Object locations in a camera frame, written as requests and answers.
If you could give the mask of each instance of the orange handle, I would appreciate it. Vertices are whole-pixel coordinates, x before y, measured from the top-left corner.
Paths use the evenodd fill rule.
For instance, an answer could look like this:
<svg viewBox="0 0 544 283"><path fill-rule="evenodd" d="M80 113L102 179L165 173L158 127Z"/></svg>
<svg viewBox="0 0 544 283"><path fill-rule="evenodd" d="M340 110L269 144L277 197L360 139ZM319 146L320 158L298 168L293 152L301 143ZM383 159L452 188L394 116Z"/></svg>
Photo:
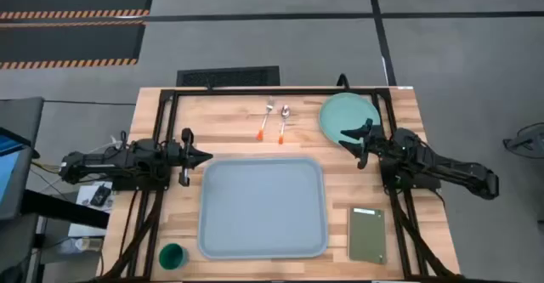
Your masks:
<svg viewBox="0 0 544 283"><path fill-rule="evenodd" d="M257 140L263 140L263 136L264 136L264 130L261 129L258 131Z"/></svg>

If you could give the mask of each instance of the utensil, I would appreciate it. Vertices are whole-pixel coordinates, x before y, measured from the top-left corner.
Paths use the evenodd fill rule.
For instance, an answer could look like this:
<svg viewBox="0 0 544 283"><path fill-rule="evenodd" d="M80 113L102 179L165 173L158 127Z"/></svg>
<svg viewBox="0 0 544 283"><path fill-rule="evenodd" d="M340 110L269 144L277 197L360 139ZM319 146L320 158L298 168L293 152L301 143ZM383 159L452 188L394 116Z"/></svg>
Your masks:
<svg viewBox="0 0 544 283"><path fill-rule="evenodd" d="M264 137L264 125L266 125L266 120L269 118L269 113L274 109L274 100L269 98L268 104L266 104L266 114L264 115L263 124L261 129L258 131L257 140L263 140Z"/></svg>
<svg viewBox="0 0 544 283"><path fill-rule="evenodd" d="M281 108L281 117L283 117L283 123L281 123L281 132L280 132L280 140L279 140L280 144L283 144L283 131L286 128L286 121L289 115L291 115L291 109L289 109L288 105L284 105L283 108Z"/></svg>

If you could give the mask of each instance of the small electronic device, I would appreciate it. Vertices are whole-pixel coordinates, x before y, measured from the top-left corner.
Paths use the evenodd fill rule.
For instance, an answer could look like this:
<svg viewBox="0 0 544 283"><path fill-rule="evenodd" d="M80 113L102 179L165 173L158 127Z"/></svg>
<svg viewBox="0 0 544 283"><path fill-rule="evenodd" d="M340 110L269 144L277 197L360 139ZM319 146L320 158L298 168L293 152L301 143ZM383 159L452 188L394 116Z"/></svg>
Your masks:
<svg viewBox="0 0 544 283"><path fill-rule="evenodd" d="M351 207L348 216L348 256L352 261L385 264L385 222L381 210Z"/></svg>
<svg viewBox="0 0 544 283"><path fill-rule="evenodd" d="M100 185L96 192L94 192L93 199L91 199L91 206L102 207L111 195L111 189L105 187L104 184Z"/></svg>

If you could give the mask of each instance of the wooden table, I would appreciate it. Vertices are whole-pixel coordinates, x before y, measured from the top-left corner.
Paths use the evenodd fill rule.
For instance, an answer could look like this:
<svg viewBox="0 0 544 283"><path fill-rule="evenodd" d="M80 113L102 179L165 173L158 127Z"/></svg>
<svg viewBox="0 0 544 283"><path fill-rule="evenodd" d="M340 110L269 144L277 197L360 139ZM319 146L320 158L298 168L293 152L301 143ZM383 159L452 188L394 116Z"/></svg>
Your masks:
<svg viewBox="0 0 544 283"><path fill-rule="evenodd" d="M129 140L150 138L156 119L159 88L142 88L134 112ZM416 95L411 88L391 88L398 127L406 127L425 139ZM402 268L389 198L384 194L378 161L371 156L364 170L346 150L330 142L320 131L318 112L327 96L278 96L265 130L264 141L255 139L263 119L268 96L183 96L176 118L176 140L181 129L195 133L195 147L214 154L213 160L274 156L309 156L323 169L326 187L329 243L324 254L309 259L274 259L249 261L210 261L196 244L201 177L210 164L205 162L190 172L190 187L180 186L178 169L164 195L161 222L156 243L152 280L369 280L401 279ZM285 143L278 144L281 106L292 108L286 125ZM382 114L383 124L387 116ZM163 125L167 124L167 114ZM413 190L414 203L423 239L450 270L459 271L455 250L442 202L428 190ZM117 260L132 192L116 196L103 249L105 269ZM131 240L139 205L133 207L127 242ZM383 209L387 232L388 262L385 265L351 262L347 255L348 209L351 206ZM417 272L415 252L406 235L412 272ZM190 262L182 269L167 271L158 263L158 252L168 243L186 247ZM143 272L147 239L140 247L137 275Z"/></svg>

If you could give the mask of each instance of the fork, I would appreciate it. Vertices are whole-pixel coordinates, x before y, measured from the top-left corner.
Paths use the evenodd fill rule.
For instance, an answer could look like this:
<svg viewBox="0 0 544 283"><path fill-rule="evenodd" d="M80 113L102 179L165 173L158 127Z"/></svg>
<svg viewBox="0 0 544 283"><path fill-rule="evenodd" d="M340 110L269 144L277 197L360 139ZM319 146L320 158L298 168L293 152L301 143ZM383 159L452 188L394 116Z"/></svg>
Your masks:
<svg viewBox="0 0 544 283"><path fill-rule="evenodd" d="M269 98L269 102L266 104L266 114L264 115L263 124L261 129L258 131L257 140L263 140L264 136L264 125L266 125L266 120L269 118L269 113L274 109L274 100Z"/></svg>

